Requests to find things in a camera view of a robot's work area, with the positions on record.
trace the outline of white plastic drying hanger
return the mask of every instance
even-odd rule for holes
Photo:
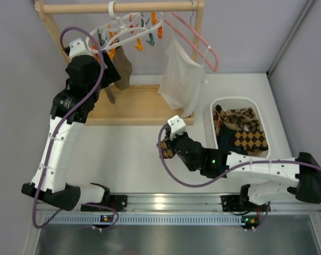
[[[160,12],[160,15],[161,15],[161,19],[158,20],[158,23],[153,26],[152,28],[148,29],[145,27],[146,25],[146,22],[144,22],[144,27],[133,27],[133,28],[127,28],[126,27],[126,24],[123,22],[123,20],[126,20],[126,19],[129,19],[130,18],[130,15],[132,15],[133,17],[136,17],[138,16],[139,18],[141,19],[144,19],[143,16],[140,14],[140,13],[130,13],[124,17],[120,17],[119,15],[116,15],[114,14],[114,11],[113,11],[113,6],[114,4],[117,3],[117,1],[111,1],[109,2],[108,4],[108,14],[109,16],[115,20],[111,23],[109,23],[110,25],[113,25],[113,24],[117,24],[119,25],[119,30],[120,32],[117,33],[115,36],[113,36],[106,44],[106,46],[103,48],[103,50],[106,50],[106,51],[109,51],[111,49],[114,49],[114,48],[117,48],[119,46],[122,46],[124,44],[127,44],[131,41],[134,41],[134,40],[137,40],[138,38],[140,37],[143,37],[143,36],[147,36],[149,35],[149,33],[152,33],[152,32],[155,32],[158,30],[159,27],[162,26],[163,24],[163,21],[164,21],[164,12]],[[117,29],[109,29],[108,28],[108,25],[109,24],[106,24],[106,25],[102,25],[96,29],[94,29],[90,34],[91,35],[94,35],[98,29],[104,29],[106,31],[110,31],[110,32],[115,32],[117,31]],[[125,40],[120,40],[119,42],[116,42],[116,43],[113,43],[116,39],[118,39],[119,37],[122,37],[122,35],[125,35],[127,33],[130,33],[130,32],[136,32],[137,34],[134,35],[134,36],[131,36]],[[90,38],[86,38],[86,46],[87,46],[87,49],[92,52],[92,53],[98,53],[98,50],[95,50],[95,49],[92,49],[92,47],[89,45],[90,43]]]

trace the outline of gray floor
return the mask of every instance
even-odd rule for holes
[[[100,233],[49,225],[42,235],[36,255],[320,254],[308,216],[270,216],[255,233],[224,226],[118,226]]]

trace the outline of laundry basket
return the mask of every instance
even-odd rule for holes
[[[214,126],[214,110],[216,105],[220,105],[223,110],[229,110],[229,109],[242,109],[242,108],[249,108],[251,107],[255,114],[256,117],[260,120],[261,123],[261,131],[264,131],[265,134],[267,134],[266,127],[263,125],[263,121],[261,118],[260,111],[258,109],[257,104],[244,97],[223,97],[223,98],[218,98],[215,101],[212,102],[210,106],[210,117],[211,117],[211,123],[212,123],[212,128],[213,128],[213,133],[214,133],[214,141],[215,141],[215,147],[218,149],[218,144],[217,144],[217,139],[215,135],[215,126]],[[262,151],[262,153],[259,155],[259,157],[263,158],[269,158],[271,154],[271,146],[269,144],[269,141],[267,139],[267,144],[268,144],[268,150]]]

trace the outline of gray wall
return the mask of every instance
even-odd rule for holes
[[[293,150],[321,166],[321,0],[318,0],[274,73],[273,86]]]
[[[244,2],[206,0],[203,34],[220,54],[221,71],[266,71],[305,3]],[[57,20],[62,28],[78,24],[89,29],[103,16]],[[166,38],[160,48],[166,48]],[[163,51],[152,52],[144,52],[142,60],[131,52],[136,72],[161,72]],[[0,0],[0,254],[20,254],[24,246],[32,199],[20,189],[40,161],[52,98],[64,86],[64,68],[30,1]]]

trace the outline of wooden board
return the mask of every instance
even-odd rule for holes
[[[171,110],[157,93],[158,87],[159,85],[131,85],[123,91],[112,87],[116,95],[115,104],[108,101],[102,90],[86,125],[164,125],[174,115],[181,115],[182,110]],[[193,115],[183,119],[187,125],[193,125]]]

